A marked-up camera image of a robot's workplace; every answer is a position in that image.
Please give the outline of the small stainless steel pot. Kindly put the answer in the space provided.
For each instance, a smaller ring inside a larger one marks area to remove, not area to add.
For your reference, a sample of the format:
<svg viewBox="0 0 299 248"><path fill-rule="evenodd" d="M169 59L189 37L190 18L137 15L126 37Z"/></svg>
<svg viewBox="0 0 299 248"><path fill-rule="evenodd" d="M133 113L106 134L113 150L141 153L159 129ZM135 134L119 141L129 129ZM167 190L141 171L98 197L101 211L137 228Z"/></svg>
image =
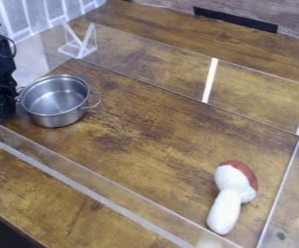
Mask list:
<svg viewBox="0 0 299 248"><path fill-rule="evenodd" d="M31 121L47 128L75 123L102 100L103 95L93 92L87 81L74 75L42 77L19 95L19 103Z"/></svg>

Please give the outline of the plush mushroom toy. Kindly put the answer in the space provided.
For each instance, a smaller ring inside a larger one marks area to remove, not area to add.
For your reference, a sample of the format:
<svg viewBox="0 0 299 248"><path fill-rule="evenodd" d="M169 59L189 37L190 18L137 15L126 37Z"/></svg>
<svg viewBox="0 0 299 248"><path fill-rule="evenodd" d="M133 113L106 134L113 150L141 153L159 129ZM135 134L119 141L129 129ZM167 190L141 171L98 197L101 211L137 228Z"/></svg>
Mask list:
<svg viewBox="0 0 299 248"><path fill-rule="evenodd" d="M219 164L214 179L219 195L211 206L206 223L215 233L225 235L234 229L241 206L257 198L259 184L253 169L238 160Z"/></svg>

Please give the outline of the clear acrylic triangle stand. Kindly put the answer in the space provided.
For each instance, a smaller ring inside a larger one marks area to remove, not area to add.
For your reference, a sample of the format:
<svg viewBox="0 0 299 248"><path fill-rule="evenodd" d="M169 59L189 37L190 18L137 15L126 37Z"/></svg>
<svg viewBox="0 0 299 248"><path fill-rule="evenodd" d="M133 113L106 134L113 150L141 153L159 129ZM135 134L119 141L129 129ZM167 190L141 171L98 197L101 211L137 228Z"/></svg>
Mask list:
<svg viewBox="0 0 299 248"><path fill-rule="evenodd" d="M70 25L63 23L65 44L58 48L58 52L74 59L82 59L98 49L97 26L90 23L85 38L81 39Z"/></svg>

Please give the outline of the clear acrylic front barrier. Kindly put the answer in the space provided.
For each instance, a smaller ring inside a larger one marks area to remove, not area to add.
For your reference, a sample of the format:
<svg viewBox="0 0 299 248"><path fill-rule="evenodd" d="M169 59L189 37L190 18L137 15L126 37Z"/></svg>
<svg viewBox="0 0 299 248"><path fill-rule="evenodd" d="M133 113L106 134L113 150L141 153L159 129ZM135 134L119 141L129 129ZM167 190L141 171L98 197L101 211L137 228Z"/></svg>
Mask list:
<svg viewBox="0 0 299 248"><path fill-rule="evenodd" d="M194 221L2 125L0 148L181 248L241 248Z"/></svg>

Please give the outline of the clear acrylic barrier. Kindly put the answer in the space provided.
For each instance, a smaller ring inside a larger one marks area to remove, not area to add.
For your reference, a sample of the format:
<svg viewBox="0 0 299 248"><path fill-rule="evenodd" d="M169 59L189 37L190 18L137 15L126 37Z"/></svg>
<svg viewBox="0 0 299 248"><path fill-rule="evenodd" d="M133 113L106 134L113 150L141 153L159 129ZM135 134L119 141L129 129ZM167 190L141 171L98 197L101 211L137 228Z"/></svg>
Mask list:
<svg viewBox="0 0 299 248"><path fill-rule="evenodd" d="M0 148L181 248L241 248L194 221L2 125Z"/></svg>
<svg viewBox="0 0 299 248"><path fill-rule="evenodd" d="M299 248L299 140L257 248Z"/></svg>

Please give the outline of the clear acrylic right barrier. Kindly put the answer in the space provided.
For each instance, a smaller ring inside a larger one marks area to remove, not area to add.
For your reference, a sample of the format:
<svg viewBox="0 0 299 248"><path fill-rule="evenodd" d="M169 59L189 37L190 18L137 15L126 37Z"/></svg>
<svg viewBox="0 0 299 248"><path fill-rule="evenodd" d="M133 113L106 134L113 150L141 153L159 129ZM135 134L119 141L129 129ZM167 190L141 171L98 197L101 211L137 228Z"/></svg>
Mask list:
<svg viewBox="0 0 299 248"><path fill-rule="evenodd" d="M257 248L299 248L299 140Z"/></svg>

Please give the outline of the black strip on wall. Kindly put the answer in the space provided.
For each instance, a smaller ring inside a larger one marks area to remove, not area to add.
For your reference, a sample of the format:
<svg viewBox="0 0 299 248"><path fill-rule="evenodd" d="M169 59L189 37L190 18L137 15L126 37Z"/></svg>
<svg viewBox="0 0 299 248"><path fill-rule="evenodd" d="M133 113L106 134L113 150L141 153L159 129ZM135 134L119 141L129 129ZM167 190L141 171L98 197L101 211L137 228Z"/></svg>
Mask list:
<svg viewBox="0 0 299 248"><path fill-rule="evenodd" d="M261 31L277 33L278 25L262 20L257 20L245 16L231 15L223 12L213 11L201 7L194 7L193 12L197 16L209 17L227 23L241 25L243 27L249 27Z"/></svg>

